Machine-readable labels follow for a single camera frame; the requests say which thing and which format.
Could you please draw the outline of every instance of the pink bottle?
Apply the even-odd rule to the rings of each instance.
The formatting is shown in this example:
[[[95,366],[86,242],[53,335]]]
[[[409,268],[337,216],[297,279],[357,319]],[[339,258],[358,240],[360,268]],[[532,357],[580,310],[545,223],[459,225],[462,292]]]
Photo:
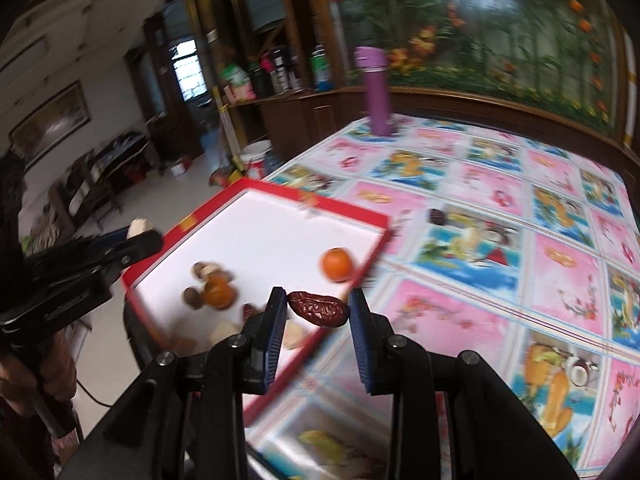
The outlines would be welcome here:
[[[367,90],[371,131],[376,136],[390,137],[394,130],[394,122],[391,118],[389,88],[386,84],[386,53],[381,48],[357,46],[353,56],[356,66],[362,70]]]

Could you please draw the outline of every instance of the tablecloth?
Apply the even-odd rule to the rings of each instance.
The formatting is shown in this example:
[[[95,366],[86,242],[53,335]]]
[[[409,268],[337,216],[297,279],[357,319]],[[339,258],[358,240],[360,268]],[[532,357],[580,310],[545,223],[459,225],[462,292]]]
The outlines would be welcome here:
[[[622,179],[510,133],[394,120],[391,137],[355,121],[268,180],[389,215],[371,309],[429,351],[479,352],[596,476],[640,412],[639,235]],[[247,436],[290,477],[383,478],[390,414],[360,384],[343,327]]]

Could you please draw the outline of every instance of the bucket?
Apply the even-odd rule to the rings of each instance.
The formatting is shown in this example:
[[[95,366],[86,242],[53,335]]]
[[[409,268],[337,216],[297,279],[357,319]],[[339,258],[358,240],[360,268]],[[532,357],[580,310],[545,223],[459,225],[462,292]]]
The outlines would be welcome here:
[[[271,149],[270,140],[258,140],[240,152],[240,160],[246,168],[246,176],[254,180],[264,178],[264,155]]]

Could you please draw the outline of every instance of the wrinkled date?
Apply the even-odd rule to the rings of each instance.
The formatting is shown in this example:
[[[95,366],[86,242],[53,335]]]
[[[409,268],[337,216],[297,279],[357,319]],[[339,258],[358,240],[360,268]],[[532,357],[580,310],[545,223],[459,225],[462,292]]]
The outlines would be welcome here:
[[[287,300],[293,312],[317,326],[336,328],[349,319],[349,307],[333,296],[290,292]]]

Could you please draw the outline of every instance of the picture frame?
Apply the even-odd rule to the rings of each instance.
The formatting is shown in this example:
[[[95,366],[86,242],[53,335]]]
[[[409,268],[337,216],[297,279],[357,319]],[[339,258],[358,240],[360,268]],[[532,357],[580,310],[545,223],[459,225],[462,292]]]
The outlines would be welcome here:
[[[16,151],[24,155],[27,170],[63,140],[91,121],[80,81],[44,101],[9,133]]]

